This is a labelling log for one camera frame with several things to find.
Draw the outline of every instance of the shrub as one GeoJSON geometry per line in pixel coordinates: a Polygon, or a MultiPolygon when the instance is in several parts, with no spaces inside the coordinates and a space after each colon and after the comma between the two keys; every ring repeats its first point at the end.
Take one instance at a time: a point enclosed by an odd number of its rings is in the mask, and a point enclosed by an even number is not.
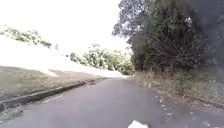
{"type": "Polygon", "coordinates": [[[184,0],[122,0],[119,7],[113,34],[129,38],[136,70],[190,70],[213,64],[206,37],[184,0]]]}
{"type": "Polygon", "coordinates": [[[39,36],[38,32],[35,30],[22,32],[17,29],[8,27],[1,33],[2,35],[6,35],[12,39],[15,39],[21,42],[27,42],[28,44],[33,44],[33,45],[41,44],[48,48],[52,46],[51,43],[42,40],[41,36],[39,36]]]}
{"type": "Polygon", "coordinates": [[[70,60],[95,68],[119,71],[124,75],[134,73],[134,66],[131,63],[130,55],[121,51],[102,49],[99,45],[89,47],[89,51],[84,53],[82,57],[71,53],[70,60]]]}

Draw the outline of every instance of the road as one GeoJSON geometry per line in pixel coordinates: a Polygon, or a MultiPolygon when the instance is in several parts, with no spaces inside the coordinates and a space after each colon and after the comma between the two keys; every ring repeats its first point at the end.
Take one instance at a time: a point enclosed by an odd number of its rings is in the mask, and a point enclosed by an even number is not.
{"type": "Polygon", "coordinates": [[[127,128],[133,120],[152,128],[221,128],[224,115],[191,109],[124,79],[104,80],[24,108],[0,128],[127,128]]]}

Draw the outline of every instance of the curb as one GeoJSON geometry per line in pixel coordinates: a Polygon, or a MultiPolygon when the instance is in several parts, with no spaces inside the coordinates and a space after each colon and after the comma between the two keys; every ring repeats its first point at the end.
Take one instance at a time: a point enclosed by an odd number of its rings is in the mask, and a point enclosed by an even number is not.
{"type": "Polygon", "coordinates": [[[0,101],[0,113],[2,111],[4,111],[5,109],[15,108],[15,107],[18,107],[20,105],[26,105],[30,102],[38,101],[38,100],[44,99],[46,97],[65,92],[65,91],[71,90],[73,88],[80,87],[80,86],[85,85],[89,82],[93,82],[93,81],[97,81],[97,80],[100,80],[100,79],[79,81],[79,82],[76,82],[75,84],[71,84],[71,85],[68,85],[68,86],[65,86],[65,87],[58,87],[58,88],[54,88],[54,89],[50,89],[50,90],[46,90],[46,91],[41,91],[41,92],[37,92],[37,93],[25,95],[25,96],[12,98],[12,99],[9,99],[9,100],[2,100],[2,101],[0,101]]]}

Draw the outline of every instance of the dirt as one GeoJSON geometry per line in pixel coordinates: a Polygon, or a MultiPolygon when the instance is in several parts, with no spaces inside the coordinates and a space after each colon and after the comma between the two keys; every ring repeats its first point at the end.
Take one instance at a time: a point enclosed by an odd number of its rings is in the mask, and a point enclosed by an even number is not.
{"type": "Polygon", "coordinates": [[[101,78],[100,76],[82,72],[55,70],[51,70],[50,72],[56,74],[57,77],[34,70],[0,66],[0,100],[66,86],[77,81],[101,78]]]}

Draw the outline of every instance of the white object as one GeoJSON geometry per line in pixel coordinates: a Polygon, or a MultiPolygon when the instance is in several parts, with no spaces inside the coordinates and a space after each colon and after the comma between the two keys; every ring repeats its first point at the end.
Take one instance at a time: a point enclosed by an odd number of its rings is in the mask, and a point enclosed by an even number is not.
{"type": "Polygon", "coordinates": [[[133,122],[128,126],[128,128],[148,128],[148,126],[133,120],[133,122]]]}

